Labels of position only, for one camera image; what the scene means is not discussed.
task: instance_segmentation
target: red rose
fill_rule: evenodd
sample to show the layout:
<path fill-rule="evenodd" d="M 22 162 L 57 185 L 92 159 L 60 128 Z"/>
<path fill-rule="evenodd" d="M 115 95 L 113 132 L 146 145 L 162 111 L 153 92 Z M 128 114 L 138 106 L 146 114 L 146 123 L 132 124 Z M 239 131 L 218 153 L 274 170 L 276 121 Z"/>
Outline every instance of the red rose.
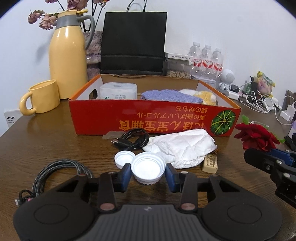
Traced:
<path fill-rule="evenodd" d="M 241 130 L 234 138 L 241 139 L 244 150 L 255 148 L 267 152 L 276 148 L 274 143 L 280 144 L 279 140 L 261 125 L 241 123 L 235 128 Z"/>

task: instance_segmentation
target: green pumpkin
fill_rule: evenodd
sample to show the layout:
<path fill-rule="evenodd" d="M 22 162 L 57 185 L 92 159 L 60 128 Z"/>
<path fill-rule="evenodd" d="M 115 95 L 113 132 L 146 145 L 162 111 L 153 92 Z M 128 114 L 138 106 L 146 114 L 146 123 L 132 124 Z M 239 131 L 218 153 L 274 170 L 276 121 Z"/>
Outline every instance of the green pumpkin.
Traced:
<path fill-rule="evenodd" d="M 232 110 L 221 111 L 211 124 L 211 131 L 215 135 L 223 135 L 231 129 L 235 121 L 235 113 Z"/>

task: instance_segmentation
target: fuzzy vase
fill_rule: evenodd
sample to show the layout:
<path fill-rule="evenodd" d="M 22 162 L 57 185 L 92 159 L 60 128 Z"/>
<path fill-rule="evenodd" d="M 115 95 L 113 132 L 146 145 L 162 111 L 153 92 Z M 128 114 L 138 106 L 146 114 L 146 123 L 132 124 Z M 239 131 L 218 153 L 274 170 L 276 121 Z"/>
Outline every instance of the fuzzy vase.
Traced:
<path fill-rule="evenodd" d="M 83 33 L 88 39 L 90 33 Z M 102 31 L 95 31 L 89 48 L 86 50 L 87 78 L 91 80 L 100 73 Z"/>

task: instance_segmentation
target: yellow mug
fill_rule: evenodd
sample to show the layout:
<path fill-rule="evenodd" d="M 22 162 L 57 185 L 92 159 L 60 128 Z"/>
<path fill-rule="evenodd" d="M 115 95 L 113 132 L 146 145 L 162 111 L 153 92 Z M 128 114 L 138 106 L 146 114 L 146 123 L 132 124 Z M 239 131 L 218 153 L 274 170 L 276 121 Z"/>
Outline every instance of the yellow mug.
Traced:
<path fill-rule="evenodd" d="M 31 98 L 32 109 L 26 107 L 28 98 Z M 29 88 L 20 100 L 20 112 L 23 115 L 44 113 L 53 110 L 59 105 L 59 91 L 56 80 L 47 80 Z"/>

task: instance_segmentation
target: white wall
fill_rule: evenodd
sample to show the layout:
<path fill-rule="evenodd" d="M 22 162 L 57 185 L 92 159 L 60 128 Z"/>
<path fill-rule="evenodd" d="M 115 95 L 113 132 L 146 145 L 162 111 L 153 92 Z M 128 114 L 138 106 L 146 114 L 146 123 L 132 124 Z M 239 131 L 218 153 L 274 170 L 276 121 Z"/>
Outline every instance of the white wall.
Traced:
<path fill-rule="evenodd" d="M 60 1 L 66 6 L 66 0 Z M 110 0 L 97 30 L 103 29 L 105 11 L 125 11 L 129 2 Z M 135 2 L 131 10 L 141 10 L 144 1 Z M 22 0 L 0 19 L 0 135 L 7 130 L 2 112 L 17 109 L 31 85 L 50 78 L 47 51 L 53 30 L 28 24 L 29 10 L 58 8 L 58 3 Z M 147 0 L 146 11 L 168 12 L 166 52 L 187 54 L 193 41 L 219 47 L 224 67 L 235 73 L 235 84 L 242 85 L 260 70 L 276 82 L 276 98 L 287 88 L 296 91 L 296 19 L 276 1 Z"/>

